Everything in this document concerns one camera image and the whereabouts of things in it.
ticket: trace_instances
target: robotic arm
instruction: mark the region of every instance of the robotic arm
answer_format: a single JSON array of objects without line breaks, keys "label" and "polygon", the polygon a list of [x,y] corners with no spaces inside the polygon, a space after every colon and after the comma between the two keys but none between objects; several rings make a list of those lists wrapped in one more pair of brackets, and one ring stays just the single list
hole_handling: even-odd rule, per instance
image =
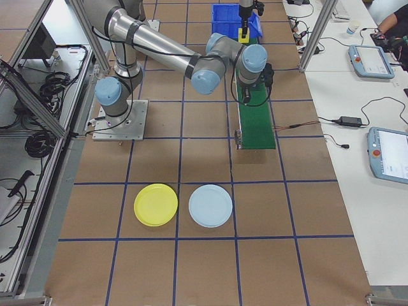
[{"label": "robotic arm", "polygon": [[247,41],[248,19],[252,15],[252,10],[257,9],[258,15],[262,16],[265,5],[258,0],[240,0],[239,15],[242,21],[242,33],[240,39]]},{"label": "robotic arm", "polygon": [[84,7],[91,24],[99,32],[111,40],[126,44],[125,47],[123,43],[115,44],[115,72],[122,78],[133,78],[140,73],[135,50],[182,72],[201,94],[214,91],[229,62],[236,63],[240,70],[240,82],[247,85],[257,82],[266,64],[267,53],[261,45],[243,46],[217,33],[209,39],[205,56],[193,52],[151,29],[145,22],[141,1],[84,0]]},{"label": "robotic arm", "polygon": [[117,123],[114,127],[119,128],[125,120],[124,124],[131,122],[126,115],[129,108],[126,99],[143,78],[136,51],[183,73],[200,94],[213,93],[231,62],[239,70],[237,79],[243,89],[262,82],[268,55],[261,45],[247,47],[214,33],[207,43],[207,54],[201,55],[151,29],[145,20],[142,0],[83,1],[92,26],[115,45],[116,77],[98,81],[95,92],[106,120]]}]

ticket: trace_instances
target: green conveyor belt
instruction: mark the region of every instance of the green conveyor belt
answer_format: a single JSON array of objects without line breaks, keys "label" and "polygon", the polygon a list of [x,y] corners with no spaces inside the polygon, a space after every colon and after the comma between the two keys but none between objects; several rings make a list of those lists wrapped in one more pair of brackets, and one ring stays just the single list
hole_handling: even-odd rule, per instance
[{"label": "green conveyor belt", "polygon": [[[249,44],[258,43],[251,39]],[[238,100],[242,102],[241,87],[237,85]],[[251,101],[249,105],[258,105],[267,97],[264,84],[258,84],[251,90]],[[236,135],[239,140],[237,145],[239,149],[275,149],[275,135],[272,127],[272,116],[269,103],[249,107],[239,104],[240,133]]]}]

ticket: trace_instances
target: computer screen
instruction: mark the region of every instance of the computer screen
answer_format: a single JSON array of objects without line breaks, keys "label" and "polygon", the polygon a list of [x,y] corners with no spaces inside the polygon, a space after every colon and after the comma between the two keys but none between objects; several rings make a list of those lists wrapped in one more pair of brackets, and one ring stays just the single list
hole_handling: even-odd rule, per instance
[{"label": "computer screen", "polygon": [[378,48],[356,47],[361,63],[367,73],[379,73],[386,75],[389,73],[383,57]]},{"label": "computer screen", "polygon": [[408,179],[408,136],[379,131],[382,174]]}]

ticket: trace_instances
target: metal mounting plate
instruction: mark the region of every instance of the metal mounting plate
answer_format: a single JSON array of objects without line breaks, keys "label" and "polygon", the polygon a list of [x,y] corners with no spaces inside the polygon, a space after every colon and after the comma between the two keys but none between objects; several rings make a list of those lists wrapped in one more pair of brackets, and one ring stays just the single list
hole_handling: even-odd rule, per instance
[{"label": "metal mounting plate", "polygon": [[[145,132],[147,100],[133,100],[131,113],[125,122],[113,129],[106,120],[97,121],[95,130],[107,129],[106,131],[93,132],[92,139],[95,141],[121,141],[121,140],[143,140]],[[105,111],[101,108],[99,117],[105,116]]]}]

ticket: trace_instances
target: keyboard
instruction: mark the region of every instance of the keyboard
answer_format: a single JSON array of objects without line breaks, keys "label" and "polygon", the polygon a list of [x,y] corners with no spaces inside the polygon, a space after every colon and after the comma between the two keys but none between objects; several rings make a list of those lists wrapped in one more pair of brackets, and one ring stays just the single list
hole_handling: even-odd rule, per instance
[{"label": "keyboard", "polygon": [[340,21],[340,22],[348,22],[350,21],[350,14],[349,12],[344,8],[342,4],[342,0],[338,0],[336,7],[334,7],[333,14],[331,15],[331,18],[334,21]]}]

